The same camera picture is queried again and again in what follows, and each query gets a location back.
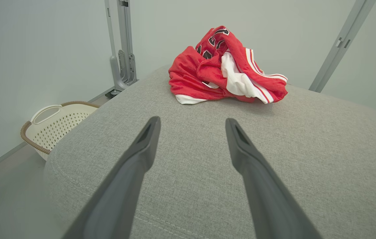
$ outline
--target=gray fabric surface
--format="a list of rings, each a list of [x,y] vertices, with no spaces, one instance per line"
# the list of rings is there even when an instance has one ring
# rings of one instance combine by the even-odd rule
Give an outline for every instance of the gray fabric surface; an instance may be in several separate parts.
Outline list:
[[[255,238],[224,122],[235,118],[324,238],[376,238],[376,112],[287,86],[282,101],[181,105],[168,67],[100,107],[54,148],[45,183],[65,229],[147,120],[161,117],[132,238]]]

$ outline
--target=baseboard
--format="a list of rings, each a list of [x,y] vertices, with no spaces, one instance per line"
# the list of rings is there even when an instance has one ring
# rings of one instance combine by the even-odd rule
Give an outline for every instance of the baseboard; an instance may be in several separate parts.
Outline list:
[[[88,101],[89,103],[92,103],[96,100],[98,100],[100,97],[102,97],[103,95],[105,95],[106,93],[108,93],[109,91],[113,90],[114,89],[114,86],[106,91],[104,91],[103,93],[97,95],[96,97],[94,97],[92,100]],[[12,154],[14,154],[15,152],[17,152],[19,149],[23,148],[24,146],[26,146],[27,143],[26,142],[22,142],[21,144],[17,145],[15,148],[13,148],[12,150],[8,151],[6,154],[4,154],[3,156],[0,157],[0,162],[2,162],[3,160],[5,160],[6,158],[8,158],[9,156],[11,156]]]

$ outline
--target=black lettering on jersey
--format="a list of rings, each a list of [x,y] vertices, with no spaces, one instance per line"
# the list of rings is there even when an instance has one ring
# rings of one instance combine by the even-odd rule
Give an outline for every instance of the black lettering on jersey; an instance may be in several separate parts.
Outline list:
[[[216,35],[216,34],[218,34],[218,33],[223,33],[223,34],[225,34],[225,35],[229,35],[229,31],[228,31],[228,29],[220,29],[220,30],[217,30],[214,34],[213,34],[213,36],[211,37],[211,38],[209,38],[209,42],[210,42],[210,44],[212,44],[212,46],[214,46],[214,43],[215,43],[215,39],[214,39],[214,36]]]
[[[212,54],[208,50],[205,50],[203,53],[203,57],[206,59],[210,59],[212,58]]]
[[[220,44],[222,44],[224,41],[225,41],[225,40],[222,40],[222,41],[218,42],[217,45],[216,45],[216,49],[219,49]]]

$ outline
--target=stitching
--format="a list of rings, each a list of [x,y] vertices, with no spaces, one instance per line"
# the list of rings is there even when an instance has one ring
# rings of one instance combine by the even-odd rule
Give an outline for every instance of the stitching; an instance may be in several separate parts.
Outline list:
[[[54,171],[63,174],[64,176],[66,176],[67,178],[71,179],[73,182],[79,184],[80,186],[82,186],[82,187],[84,187],[84,188],[87,188],[87,189],[89,189],[89,190],[91,190],[91,191],[94,191],[94,189],[92,189],[92,188],[90,188],[90,187],[88,187],[88,186],[85,186],[85,185],[79,183],[77,180],[75,180],[74,178],[72,178],[72,177],[70,177],[69,175],[67,175],[67,174],[66,174],[66,173],[60,168],[60,166],[58,166],[58,165],[54,165],[54,160],[50,160],[50,162],[51,162],[51,166],[52,166],[52,168],[53,168]]]
[[[141,221],[144,221],[144,222],[146,222],[146,223],[148,223],[148,224],[151,224],[151,225],[153,225],[153,226],[155,226],[155,227],[158,227],[158,228],[160,228],[160,229],[163,229],[163,230],[165,230],[166,232],[171,233],[171,234],[173,234],[173,235],[175,235],[175,236],[178,236],[178,237],[180,237],[180,238],[185,238],[185,237],[183,237],[183,236],[179,236],[178,234],[175,234],[175,233],[173,233],[173,232],[171,232],[171,231],[168,231],[168,230],[166,230],[166,229],[164,229],[164,228],[162,228],[162,227],[159,227],[159,226],[157,226],[157,225],[155,225],[155,224],[152,224],[152,223],[149,222],[149,221],[143,220],[143,219],[141,219],[141,218],[139,218],[139,217],[137,217],[137,216],[134,216],[134,218],[136,218],[136,219],[140,219]]]
[[[151,214],[149,214],[149,213],[146,213],[146,212],[144,212],[144,211],[141,211],[141,210],[139,210],[139,209],[137,209],[137,211],[139,211],[139,212],[141,212],[141,213],[145,213],[145,214],[147,214],[148,216],[153,217],[153,218],[155,218],[155,219],[159,219],[160,221],[163,221],[163,222],[165,222],[165,223],[167,223],[167,224],[169,224],[169,225],[171,225],[171,226],[173,226],[173,227],[179,228],[179,229],[181,229],[181,230],[184,230],[184,231],[189,232],[189,233],[191,233],[191,234],[194,234],[194,235],[196,235],[196,236],[199,236],[199,237],[202,237],[202,238],[208,239],[207,237],[204,237],[204,236],[200,236],[200,235],[198,235],[198,234],[195,234],[195,233],[193,233],[192,231],[189,231],[189,230],[186,230],[186,229],[184,229],[184,228],[178,227],[178,226],[176,226],[176,225],[174,225],[174,224],[171,224],[170,222],[167,222],[167,221],[165,221],[165,220],[162,220],[162,219],[160,219],[160,218],[158,218],[158,217],[156,217],[156,216],[153,216],[153,215],[151,215]]]

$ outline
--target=laundry basket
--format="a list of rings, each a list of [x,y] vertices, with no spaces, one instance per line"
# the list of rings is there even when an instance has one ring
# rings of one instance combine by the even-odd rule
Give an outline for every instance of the laundry basket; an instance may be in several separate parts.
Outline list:
[[[20,135],[24,141],[35,148],[41,157],[47,160],[59,140],[99,107],[83,101],[44,107],[23,125]],[[36,121],[39,115],[54,108],[57,108],[55,113],[41,121]]]

